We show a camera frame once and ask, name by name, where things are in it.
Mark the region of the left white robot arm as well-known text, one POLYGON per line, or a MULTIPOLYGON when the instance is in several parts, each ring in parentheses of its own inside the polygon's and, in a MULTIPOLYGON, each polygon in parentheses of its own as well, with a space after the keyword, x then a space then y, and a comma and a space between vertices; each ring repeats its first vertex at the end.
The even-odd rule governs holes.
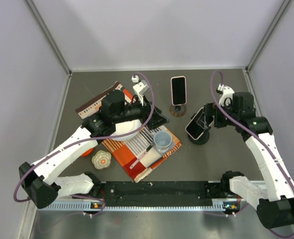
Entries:
POLYGON ((105 139, 124 141, 142 128, 158 128, 169 120, 146 97, 134 95, 126 101, 121 90, 112 90, 102 98, 99 110, 85 118, 77 130, 54 151, 42 159, 19 167, 19 184, 38 209, 52 204, 57 198, 75 194, 99 195, 101 186, 91 173, 60 177, 60 174, 84 152, 105 139))

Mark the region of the grey phone stand wooden base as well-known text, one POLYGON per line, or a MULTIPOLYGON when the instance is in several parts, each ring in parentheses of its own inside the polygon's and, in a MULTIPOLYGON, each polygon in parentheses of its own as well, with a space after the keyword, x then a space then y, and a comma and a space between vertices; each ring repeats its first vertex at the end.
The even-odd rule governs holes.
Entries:
POLYGON ((186 105, 171 105, 169 107, 169 112, 175 117, 183 116, 186 113, 186 105))

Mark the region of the pink case smartphone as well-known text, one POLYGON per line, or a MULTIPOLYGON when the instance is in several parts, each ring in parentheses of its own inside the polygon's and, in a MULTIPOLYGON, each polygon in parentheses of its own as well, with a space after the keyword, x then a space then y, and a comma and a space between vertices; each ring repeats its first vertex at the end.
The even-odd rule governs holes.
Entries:
POLYGON ((187 103, 186 77, 175 76, 170 80, 171 102, 174 106, 185 105, 187 103))

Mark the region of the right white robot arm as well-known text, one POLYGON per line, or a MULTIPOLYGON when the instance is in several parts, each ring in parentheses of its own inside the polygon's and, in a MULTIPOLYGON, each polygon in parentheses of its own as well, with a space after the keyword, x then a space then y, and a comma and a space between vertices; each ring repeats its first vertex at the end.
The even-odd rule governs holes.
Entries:
POLYGON ((207 134, 212 126, 233 126, 254 156, 266 186, 261 189, 243 173, 227 171, 221 178, 221 193, 245 199, 267 229, 293 225, 294 182, 278 152, 269 121, 256 115, 253 95, 248 92, 223 94, 218 103, 205 104, 193 117, 199 137, 207 134))

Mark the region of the black round base clamp stand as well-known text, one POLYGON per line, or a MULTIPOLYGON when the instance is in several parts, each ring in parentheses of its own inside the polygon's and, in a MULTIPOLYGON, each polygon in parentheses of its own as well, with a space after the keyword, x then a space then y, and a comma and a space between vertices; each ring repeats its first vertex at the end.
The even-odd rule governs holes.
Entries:
POLYGON ((202 136, 199 139, 197 139, 197 140, 193 139, 189 135, 187 137, 190 140, 190 142, 193 143, 193 144, 196 144, 196 145, 204 145, 209 140, 210 133, 208 131, 207 132, 204 132, 202 134, 202 136))

